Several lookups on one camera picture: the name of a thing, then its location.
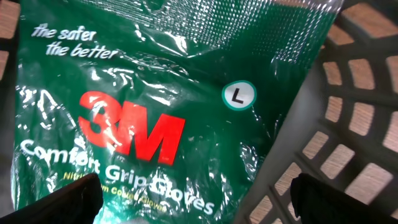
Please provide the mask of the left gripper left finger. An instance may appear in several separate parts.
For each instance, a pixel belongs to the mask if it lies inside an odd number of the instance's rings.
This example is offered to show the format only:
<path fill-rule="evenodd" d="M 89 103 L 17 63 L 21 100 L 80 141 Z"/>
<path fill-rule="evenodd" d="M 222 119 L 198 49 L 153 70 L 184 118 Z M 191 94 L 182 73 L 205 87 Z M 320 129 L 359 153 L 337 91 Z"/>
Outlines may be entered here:
<path fill-rule="evenodd" d="M 97 174 L 88 174 L 22 209 L 1 218 L 1 224 L 94 222 L 103 206 Z"/>

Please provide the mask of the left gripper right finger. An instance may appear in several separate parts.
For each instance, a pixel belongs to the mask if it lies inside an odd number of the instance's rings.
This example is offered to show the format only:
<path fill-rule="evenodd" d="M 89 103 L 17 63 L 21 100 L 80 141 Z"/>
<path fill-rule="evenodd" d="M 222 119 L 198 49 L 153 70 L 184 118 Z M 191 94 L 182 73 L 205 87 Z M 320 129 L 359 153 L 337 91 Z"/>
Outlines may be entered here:
<path fill-rule="evenodd" d="M 295 216 L 303 224 L 397 224 L 390 217 L 326 183 L 301 173 L 290 186 Z"/>

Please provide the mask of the green 3M gloves packet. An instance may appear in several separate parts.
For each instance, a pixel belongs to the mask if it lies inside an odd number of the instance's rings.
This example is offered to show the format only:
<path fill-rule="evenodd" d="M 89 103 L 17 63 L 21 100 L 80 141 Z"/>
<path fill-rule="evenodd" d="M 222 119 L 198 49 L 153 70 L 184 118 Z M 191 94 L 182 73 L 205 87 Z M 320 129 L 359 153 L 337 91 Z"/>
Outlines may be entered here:
<path fill-rule="evenodd" d="M 22 1 L 15 210 L 93 174 L 95 223 L 231 223 L 341 6 Z"/>

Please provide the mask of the grey plastic mesh basket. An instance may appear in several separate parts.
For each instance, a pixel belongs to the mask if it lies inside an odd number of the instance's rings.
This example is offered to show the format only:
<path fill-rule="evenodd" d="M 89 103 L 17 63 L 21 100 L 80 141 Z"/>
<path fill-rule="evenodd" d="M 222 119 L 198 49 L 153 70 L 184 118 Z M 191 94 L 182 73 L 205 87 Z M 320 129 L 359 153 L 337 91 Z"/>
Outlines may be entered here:
<path fill-rule="evenodd" d="M 16 211 L 21 2 L 1 2 L 1 218 Z M 301 223 L 290 197 L 301 173 L 397 219 L 397 2 L 341 2 L 231 223 Z"/>

